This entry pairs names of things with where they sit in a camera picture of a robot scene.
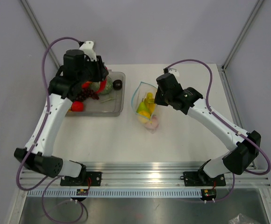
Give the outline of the green apple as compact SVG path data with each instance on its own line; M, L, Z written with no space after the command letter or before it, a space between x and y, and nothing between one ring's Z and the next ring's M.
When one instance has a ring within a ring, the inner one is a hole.
M139 106L138 106L136 112L137 112L137 113L140 113L140 112L142 112L142 111L145 111L145 112L147 112L147 113L150 113L148 107L146 106L146 104L145 104L143 101L139 104Z

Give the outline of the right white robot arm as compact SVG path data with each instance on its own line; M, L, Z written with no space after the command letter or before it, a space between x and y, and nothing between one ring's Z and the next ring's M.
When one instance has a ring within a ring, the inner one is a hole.
M196 172L195 178L204 186L225 173L242 174L258 156L261 136L237 127L226 118L215 117L216 111L207 108L206 99L192 87L183 89L175 76L165 73L156 79L157 105L172 106L175 110L200 122L212 132L229 150L216 159L206 161Z

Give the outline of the pink peach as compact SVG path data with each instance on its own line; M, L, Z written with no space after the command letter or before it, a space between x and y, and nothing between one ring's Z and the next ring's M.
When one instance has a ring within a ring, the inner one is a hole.
M157 116L153 116L151 120L145 124L145 127L150 130L155 130L158 127L158 124L159 122Z

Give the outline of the clear zip top bag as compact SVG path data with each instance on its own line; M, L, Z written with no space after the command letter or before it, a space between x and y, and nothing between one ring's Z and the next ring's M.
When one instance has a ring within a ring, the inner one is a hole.
M140 82L131 98L132 111L137 121L150 133L159 127L160 112L155 103L157 88L149 83Z

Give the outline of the yellow bell pepper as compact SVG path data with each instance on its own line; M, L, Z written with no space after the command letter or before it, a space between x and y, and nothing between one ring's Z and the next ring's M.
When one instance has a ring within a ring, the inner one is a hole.
M147 111L140 111L137 113L137 118L141 123L146 124L150 121L151 115Z

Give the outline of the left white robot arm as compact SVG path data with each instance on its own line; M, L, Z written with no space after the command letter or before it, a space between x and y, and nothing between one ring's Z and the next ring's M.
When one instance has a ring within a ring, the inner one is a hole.
M64 54L63 62L49 83L48 98L33 135L24 148L15 150L14 156L21 163L19 168L51 178L66 176L81 186L87 180L85 165L53 156L53 147L63 119L82 85L87 81L104 81L108 71L93 49L70 49Z

